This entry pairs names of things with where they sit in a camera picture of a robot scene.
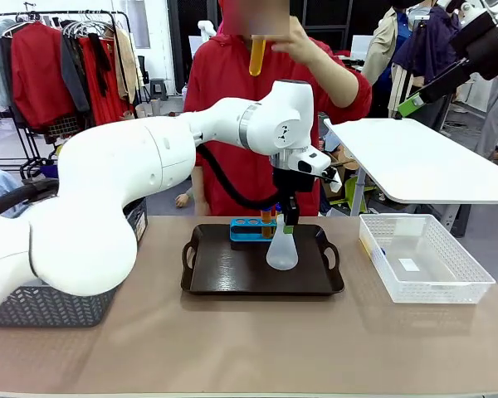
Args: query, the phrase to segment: red jacket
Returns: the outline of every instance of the red jacket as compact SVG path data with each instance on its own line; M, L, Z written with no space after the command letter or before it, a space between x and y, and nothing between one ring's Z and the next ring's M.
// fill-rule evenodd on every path
M13 35L12 86L15 104L33 128L74 113L61 77L61 31L35 22Z
M326 44L320 41L315 43L343 65L337 56L332 55ZM240 37L216 36L202 45L193 60L184 110L205 110L226 97L261 100L270 93L276 80L303 80L310 83L314 91L315 114L311 137L312 145L316 148L319 140L318 112L325 112L334 124L361 119L367 115L371 104L371 88L362 75L353 72L358 77L358 96L348 108L340 109L332 104L308 68L295 63L287 54L272 51L270 47L266 46L262 72L255 78L249 75L251 55ZM232 184L245 197L259 200L276 192L268 157L225 143L212 142L207 147ZM206 162L198 158L197 165L203 166L205 197L212 216L258 215L257 211L238 206L228 196ZM319 183L314 185L312 193L300 193L297 199L302 216L316 216L320 204Z

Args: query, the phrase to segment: white conical flask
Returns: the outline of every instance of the white conical flask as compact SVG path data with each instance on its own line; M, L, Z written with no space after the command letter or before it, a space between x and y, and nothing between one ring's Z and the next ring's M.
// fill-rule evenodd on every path
M279 271L293 269L299 261L293 239L293 227L291 227L291 232L286 230L286 232L290 233L285 233L285 228L284 215L280 214L276 218L275 236L273 236L266 256L267 263Z

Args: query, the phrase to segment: green object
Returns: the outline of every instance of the green object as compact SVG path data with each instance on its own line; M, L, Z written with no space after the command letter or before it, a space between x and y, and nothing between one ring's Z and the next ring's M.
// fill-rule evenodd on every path
M357 177L349 178L345 181L345 199L341 199L339 201L332 201L330 203L331 206L336 205L348 205L350 209L352 209L352 204L354 202L354 192L356 191L356 182L358 181ZM376 187L366 187L364 189L365 192L374 191ZM367 213L367 206L365 205L365 200L362 198L362 204L359 208L360 213Z
M421 99L421 92L419 91L402 102L398 106L398 112L403 118L407 118L410 114L421 109L424 105L424 101Z

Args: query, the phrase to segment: purple jacket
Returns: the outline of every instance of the purple jacket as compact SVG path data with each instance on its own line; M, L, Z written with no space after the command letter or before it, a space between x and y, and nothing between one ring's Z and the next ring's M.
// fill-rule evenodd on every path
M460 30L461 24L456 14L450 17L442 8L433 7L426 29L413 33L394 55L393 63L405 70L413 70L415 76L424 76L427 84L457 61L450 40Z

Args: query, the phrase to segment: brown table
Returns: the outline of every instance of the brown table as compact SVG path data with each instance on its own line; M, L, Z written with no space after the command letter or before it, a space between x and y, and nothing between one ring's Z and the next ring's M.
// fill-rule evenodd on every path
M150 218L101 326L0 329L0 391L498 392L498 287L478 306L393 304L358 241L358 219L344 217L303 220L322 225L339 247L342 294L193 297L179 287L181 250L204 221Z

